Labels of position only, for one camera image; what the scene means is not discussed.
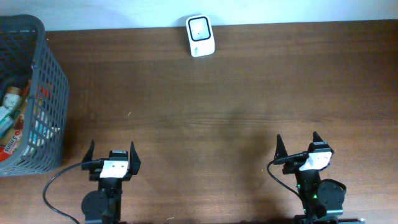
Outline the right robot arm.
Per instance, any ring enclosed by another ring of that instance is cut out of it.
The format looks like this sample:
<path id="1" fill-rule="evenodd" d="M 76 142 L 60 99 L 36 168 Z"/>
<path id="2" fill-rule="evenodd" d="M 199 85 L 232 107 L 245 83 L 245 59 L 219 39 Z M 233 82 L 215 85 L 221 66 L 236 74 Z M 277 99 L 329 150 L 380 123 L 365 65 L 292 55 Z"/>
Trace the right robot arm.
<path id="1" fill-rule="evenodd" d="M 320 172 L 330 165 L 334 150 L 317 132 L 306 151 L 287 153 L 280 134 L 276 137 L 274 158 L 268 163 L 267 173 L 281 186 L 295 194 L 303 207 L 302 215 L 295 215 L 293 223 L 365 223 L 363 218 L 340 219 L 347 188 L 345 184 L 333 179 L 322 179 Z M 282 165 L 284 175 L 293 174 L 296 189 L 292 189 L 270 171 L 270 166 Z"/>

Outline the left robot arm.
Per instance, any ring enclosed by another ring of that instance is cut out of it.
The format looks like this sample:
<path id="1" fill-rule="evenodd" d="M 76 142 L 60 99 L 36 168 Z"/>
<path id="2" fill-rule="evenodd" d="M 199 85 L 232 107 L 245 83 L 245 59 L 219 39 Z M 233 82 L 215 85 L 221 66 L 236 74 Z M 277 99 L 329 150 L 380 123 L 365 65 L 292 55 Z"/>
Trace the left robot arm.
<path id="1" fill-rule="evenodd" d="M 85 223 L 118 224 L 121 220 L 123 182 L 138 174 L 141 160 L 134 143 L 130 150 L 112 150 L 107 158 L 93 159 L 95 143 L 82 159 L 82 170 L 89 172 L 89 180 L 98 183 L 98 189 L 86 194 L 81 203 Z"/>

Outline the white tube with bamboo print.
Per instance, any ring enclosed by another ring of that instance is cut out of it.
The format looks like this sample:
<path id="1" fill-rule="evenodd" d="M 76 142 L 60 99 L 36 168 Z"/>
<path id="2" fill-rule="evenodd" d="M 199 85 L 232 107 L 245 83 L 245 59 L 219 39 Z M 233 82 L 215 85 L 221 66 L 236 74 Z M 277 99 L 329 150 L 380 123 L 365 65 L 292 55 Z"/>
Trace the white tube with bamboo print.
<path id="1" fill-rule="evenodd" d="M 2 108 L 6 110 L 13 110 L 19 102 L 22 90 L 18 87 L 10 86 L 6 90 L 6 94 L 2 101 Z"/>

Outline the orange spaghetti packet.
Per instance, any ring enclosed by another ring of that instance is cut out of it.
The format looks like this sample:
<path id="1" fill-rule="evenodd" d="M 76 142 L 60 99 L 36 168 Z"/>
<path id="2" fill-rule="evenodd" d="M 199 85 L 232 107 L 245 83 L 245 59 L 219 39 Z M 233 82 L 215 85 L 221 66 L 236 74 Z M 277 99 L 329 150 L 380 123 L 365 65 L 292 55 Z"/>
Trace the orange spaghetti packet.
<path id="1" fill-rule="evenodd" d="M 26 98 L 29 95 L 30 84 L 31 80 L 27 82 L 24 89 L 20 88 L 21 97 L 12 111 L 1 107 L 1 161 L 11 157 L 22 141 Z"/>

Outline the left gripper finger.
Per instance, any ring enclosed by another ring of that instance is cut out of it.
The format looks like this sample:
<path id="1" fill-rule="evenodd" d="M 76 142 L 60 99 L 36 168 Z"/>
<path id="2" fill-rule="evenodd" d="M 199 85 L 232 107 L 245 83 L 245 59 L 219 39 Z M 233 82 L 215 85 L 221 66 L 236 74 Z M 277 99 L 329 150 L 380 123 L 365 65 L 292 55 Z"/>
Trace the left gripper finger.
<path id="1" fill-rule="evenodd" d="M 90 143 L 89 150 L 88 150 L 87 153 L 85 154 L 85 156 L 84 156 L 82 162 L 90 162 L 90 161 L 93 160 L 93 151 L 94 151 L 94 148 L 95 148 L 95 141 L 92 140 L 91 143 Z"/>
<path id="2" fill-rule="evenodd" d="M 137 174 L 139 172 L 141 166 L 141 160 L 136 152 L 136 148 L 134 146 L 134 142 L 131 142 L 130 147 L 130 164 L 129 164 L 129 173 Z"/>

